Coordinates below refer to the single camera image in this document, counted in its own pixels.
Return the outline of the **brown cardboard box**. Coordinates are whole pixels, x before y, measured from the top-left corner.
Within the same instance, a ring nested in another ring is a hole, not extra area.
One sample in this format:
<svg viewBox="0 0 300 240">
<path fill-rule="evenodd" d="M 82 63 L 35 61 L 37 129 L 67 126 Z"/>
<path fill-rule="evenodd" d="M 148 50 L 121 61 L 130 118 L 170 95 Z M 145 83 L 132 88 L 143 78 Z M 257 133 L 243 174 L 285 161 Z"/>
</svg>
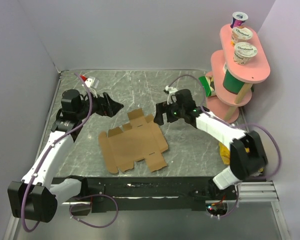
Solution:
<svg viewBox="0 0 300 240">
<path fill-rule="evenodd" d="M 124 173 L 142 160 L 150 172 L 167 167 L 163 152 L 169 146 L 160 127 L 154 123 L 154 116 L 145 116 L 141 108 L 128 112 L 127 116 L 128 123 L 102 131 L 98 136 L 107 171 Z"/>
</svg>

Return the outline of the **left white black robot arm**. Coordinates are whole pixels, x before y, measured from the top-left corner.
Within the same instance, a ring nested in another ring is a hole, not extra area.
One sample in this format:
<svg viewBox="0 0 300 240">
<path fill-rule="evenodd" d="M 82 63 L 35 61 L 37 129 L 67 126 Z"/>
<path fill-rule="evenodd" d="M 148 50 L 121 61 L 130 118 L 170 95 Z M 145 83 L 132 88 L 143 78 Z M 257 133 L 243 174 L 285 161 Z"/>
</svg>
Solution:
<svg viewBox="0 0 300 240">
<path fill-rule="evenodd" d="M 59 205 L 71 198 L 84 201 L 89 195 L 86 177 L 70 175 L 56 185 L 52 185 L 52 181 L 88 117 L 97 114 L 112 118 L 123 107 L 106 92 L 82 95 L 76 89 L 64 91 L 61 108 L 43 151 L 22 180 L 12 181 L 8 186 L 12 215 L 23 220 L 48 223 Z"/>
</svg>

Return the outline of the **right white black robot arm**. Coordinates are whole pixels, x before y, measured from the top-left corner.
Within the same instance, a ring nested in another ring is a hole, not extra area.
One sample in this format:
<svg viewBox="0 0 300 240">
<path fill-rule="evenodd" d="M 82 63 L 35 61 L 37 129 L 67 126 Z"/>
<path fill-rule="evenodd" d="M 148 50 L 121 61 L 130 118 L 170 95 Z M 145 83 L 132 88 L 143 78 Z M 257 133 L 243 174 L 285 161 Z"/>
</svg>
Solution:
<svg viewBox="0 0 300 240">
<path fill-rule="evenodd" d="M 204 106 L 197 106 L 189 89 L 178 90 L 166 86 L 167 100 L 156 104 L 154 122 L 160 126 L 183 119 L 187 124 L 214 137 L 230 152 L 230 164 L 208 181 L 206 191 L 213 199 L 220 199 L 226 189 L 244 181 L 268 164 L 260 135 L 235 128 L 221 120 Z"/>
</svg>

